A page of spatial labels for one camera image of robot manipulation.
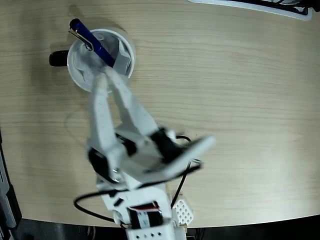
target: pen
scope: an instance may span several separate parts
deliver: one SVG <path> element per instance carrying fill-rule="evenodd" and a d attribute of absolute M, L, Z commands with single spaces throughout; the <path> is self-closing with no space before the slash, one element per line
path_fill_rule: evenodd
<path fill-rule="evenodd" d="M 114 66 L 115 60 L 113 57 L 78 18 L 71 20 L 69 25 L 75 32 L 76 37 L 84 42 L 88 50 L 94 51 L 108 66 Z"/>

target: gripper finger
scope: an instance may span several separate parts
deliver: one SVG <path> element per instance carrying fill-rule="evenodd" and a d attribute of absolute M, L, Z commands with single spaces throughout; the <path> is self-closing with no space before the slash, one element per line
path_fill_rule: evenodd
<path fill-rule="evenodd" d="M 118 74 L 111 67 L 105 68 L 105 74 L 111 87 L 115 103 L 118 106 L 123 126 L 129 131 L 149 136 L 158 129 L 158 125 L 147 110 L 125 84 L 124 75 Z"/>
<path fill-rule="evenodd" d="M 108 91 L 107 76 L 101 73 L 93 82 L 88 106 L 90 145 L 101 153 L 118 142 L 108 105 Z"/>

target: floor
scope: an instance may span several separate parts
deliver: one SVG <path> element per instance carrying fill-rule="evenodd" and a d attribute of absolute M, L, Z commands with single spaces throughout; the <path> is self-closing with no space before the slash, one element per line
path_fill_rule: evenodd
<path fill-rule="evenodd" d="M 206 228 L 203 240 L 283 240 L 320 239 L 320 215 L 294 220 L 228 227 Z M 194 236 L 196 230 L 188 230 Z M 121 228 L 88 227 L 22 219 L 14 231 L 17 240 L 126 240 Z"/>

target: wood grain surface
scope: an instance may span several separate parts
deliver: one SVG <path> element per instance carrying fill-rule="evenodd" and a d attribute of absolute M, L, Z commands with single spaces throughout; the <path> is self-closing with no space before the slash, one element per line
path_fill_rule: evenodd
<path fill-rule="evenodd" d="M 183 187 L 191 227 L 320 214 L 320 15 L 305 22 L 187 0 L 0 4 L 0 127 L 24 218 L 110 226 L 73 207 L 96 190 L 88 94 L 48 61 L 75 40 L 72 18 L 132 37 L 130 86 L 158 122 L 216 137 L 201 157 L 205 168 Z M 85 206 L 111 215 L 100 198 Z"/>

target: wire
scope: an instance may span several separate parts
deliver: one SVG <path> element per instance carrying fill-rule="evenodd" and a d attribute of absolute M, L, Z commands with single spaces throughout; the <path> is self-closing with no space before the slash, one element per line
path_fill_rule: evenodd
<path fill-rule="evenodd" d="M 176 136 L 176 139 L 185 139 L 185 140 L 187 140 L 189 143 L 191 142 L 191 139 L 190 139 L 189 137 L 187 137 L 187 136 L 184 136 L 184 135 Z M 179 183 L 179 186 L 178 186 L 177 190 L 175 191 L 174 197 L 173 197 L 173 199 L 172 199 L 171 208 L 174 207 L 174 205 L 175 205 L 175 203 L 176 203 L 176 201 L 177 201 L 177 199 L 178 199 L 178 196 L 179 196 L 179 193 L 180 193 L 180 191 L 181 191 L 181 189 L 182 189 L 182 186 L 183 186 L 184 183 L 185 183 L 185 180 L 186 180 L 186 177 L 187 177 L 187 171 L 189 170 L 190 165 L 191 165 L 191 162 L 189 162 L 188 165 L 186 166 L 185 174 L 183 174 L 182 179 L 181 179 L 181 181 L 180 181 L 180 183 Z"/>
<path fill-rule="evenodd" d="M 78 202 L 80 202 L 81 200 L 85 200 L 85 199 L 89 199 L 89 198 L 92 198 L 92 197 L 96 197 L 96 196 L 101 196 L 101 195 L 112 195 L 114 193 L 117 193 L 117 192 L 121 192 L 121 191 L 118 191 L 118 190 L 110 190 L 110 191 L 96 191 L 96 192 L 91 192 L 91 193 L 87 193 L 87 194 L 84 194 L 84 195 L 81 195 L 81 196 L 78 196 L 74 201 L 73 201 L 73 205 L 75 206 L 76 209 L 80 210 L 81 212 L 85 213 L 85 214 L 88 214 L 90 216 L 93 216 L 93 217 L 96 217 L 98 219 L 102 219 L 102 220 L 106 220 L 108 222 L 111 222 L 111 223 L 114 223 L 115 221 L 111 218 L 111 217 L 108 217 L 108 216 L 103 216 L 103 215 L 100 215 L 96 212 L 93 212 L 93 211 L 90 211 L 82 206 L 80 206 L 78 204 Z"/>

